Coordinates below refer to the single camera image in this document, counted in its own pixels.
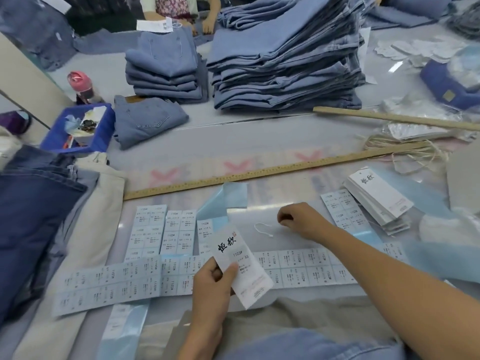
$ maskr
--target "person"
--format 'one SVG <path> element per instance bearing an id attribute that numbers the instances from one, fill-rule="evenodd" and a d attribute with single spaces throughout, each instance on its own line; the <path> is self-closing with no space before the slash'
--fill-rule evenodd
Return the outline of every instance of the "person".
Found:
<path id="1" fill-rule="evenodd" d="M 282 207 L 277 219 L 281 225 L 333 252 L 388 325 L 423 360 L 480 359 L 477 340 L 480 304 L 474 298 L 363 243 L 329 223 L 306 203 Z M 178 360 L 212 359 L 222 339 L 222 322 L 228 311 L 231 284 L 237 269 L 238 264 L 233 263 L 222 274 L 215 260 L 210 258 L 195 275 L 191 323 Z M 262 343 L 270 346 L 271 351 L 260 356 L 258 351 L 252 350 L 244 353 L 248 356 L 225 356 L 225 359 L 265 360 L 273 359 L 272 356 L 277 356 L 275 360 L 405 358 L 375 357 L 375 351 L 363 351 L 358 356 L 345 353 L 338 357 L 318 357 L 316 354 L 322 353 L 321 346 L 306 337 L 296 339 L 293 343 L 297 346 L 296 352 L 288 357 L 288 349 L 282 347 L 284 343 L 261 339 L 255 349 L 261 348 Z"/>
<path id="2" fill-rule="evenodd" d="M 191 23 L 191 18 L 194 18 L 198 15 L 198 7 L 197 1 L 207 1 L 210 5 L 210 11 L 208 12 L 208 16 L 205 20 L 202 21 L 202 31 L 203 34 L 213 34 L 215 31 L 215 23 L 217 21 L 217 16 L 222 9 L 222 1 L 221 0 L 186 0 L 188 4 L 189 10 L 189 17 L 190 19 L 179 17 L 178 21 L 183 26 L 189 26 L 192 28 L 193 35 L 197 34 L 196 29 L 193 27 Z M 165 20 L 166 16 L 169 15 L 160 15 L 157 11 L 157 0 L 140 0 L 141 7 L 143 9 L 143 14 L 145 16 L 145 20 L 149 21 L 157 21 L 157 20 Z"/>

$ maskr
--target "wooden ruler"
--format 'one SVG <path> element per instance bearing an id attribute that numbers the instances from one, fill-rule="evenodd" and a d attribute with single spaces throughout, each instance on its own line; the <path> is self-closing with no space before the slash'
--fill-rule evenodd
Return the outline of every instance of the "wooden ruler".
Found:
<path id="1" fill-rule="evenodd" d="M 385 148 L 377 148 L 371 150 L 364 150 L 360 152 L 353 152 L 346 155 L 338 155 L 329 158 L 323 158 L 314 160 L 311 162 L 301 162 L 286 165 L 278 165 L 270 168 L 262 168 L 252 170 L 246 173 L 214 176 L 207 179 L 191 180 L 183 183 L 171 184 L 168 186 L 160 186 L 155 188 L 147 188 L 136 190 L 132 192 L 126 192 L 123 196 L 124 201 L 135 200 L 137 198 L 144 198 L 150 196 L 157 196 L 159 194 L 172 193 L 193 190 L 195 188 L 210 187 L 222 184 L 225 182 L 238 182 L 251 180 L 253 178 L 273 176 L 282 173 L 296 172 L 298 170 L 330 166 L 338 163 L 353 162 L 356 160 L 362 160 L 367 158 L 381 157 L 392 153 L 402 153 L 412 149 L 420 149 L 430 146 L 428 141 L 408 142 L 397 145 L 387 146 Z"/>
<path id="2" fill-rule="evenodd" d="M 385 113 L 374 112 L 369 110 L 351 110 L 347 108 L 323 107 L 323 106 L 314 107 L 313 111 L 324 113 L 324 114 L 358 116 L 361 118 L 407 122 L 410 124 L 438 126 L 440 128 L 446 128 L 446 129 L 462 129 L 462 130 L 470 130 L 473 132 L 480 132 L 480 124 L 474 124 L 472 122 L 449 121 L 449 120 L 440 120 L 438 118 L 407 116 L 404 114 L 385 114 Z"/>

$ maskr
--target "pink water bottle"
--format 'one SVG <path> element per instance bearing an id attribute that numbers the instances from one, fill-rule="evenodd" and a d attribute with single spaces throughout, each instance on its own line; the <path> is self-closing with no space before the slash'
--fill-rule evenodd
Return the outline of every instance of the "pink water bottle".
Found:
<path id="1" fill-rule="evenodd" d="M 67 80 L 77 96 L 86 104 L 105 102 L 93 87 L 92 80 L 84 72 L 72 71 L 68 74 Z"/>

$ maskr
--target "blue container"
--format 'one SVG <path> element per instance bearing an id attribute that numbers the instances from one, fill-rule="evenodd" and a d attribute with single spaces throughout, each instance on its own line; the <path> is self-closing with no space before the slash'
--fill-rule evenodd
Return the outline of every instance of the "blue container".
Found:
<path id="1" fill-rule="evenodd" d="M 65 118 L 68 115 L 73 115 L 77 119 L 83 119 L 86 112 L 99 106 L 106 106 L 106 110 L 95 129 L 92 143 L 88 146 L 79 146 L 74 141 L 74 145 L 71 148 L 63 149 L 62 147 L 69 137 L 69 134 L 65 132 Z M 106 152 L 114 131 L 115 111 L 113 111 L 110 103 L 83 104 L 80 106 L 68 107 L 62 111 L 60 116 L 58 116 L 57 121 L 55 121 L 55 124 L 53 124 L 52 128 L 40 144 L 40 149 L 54 153 Z"/>
<path id="2" fill-rule="evenodd" d="M 433 93 L 437 101 L 467 110 L 480 105 L 480 93 L 467 92 L 448 71 L 447 64 L 430 60 L 420 72 L 420 78 Z"/>

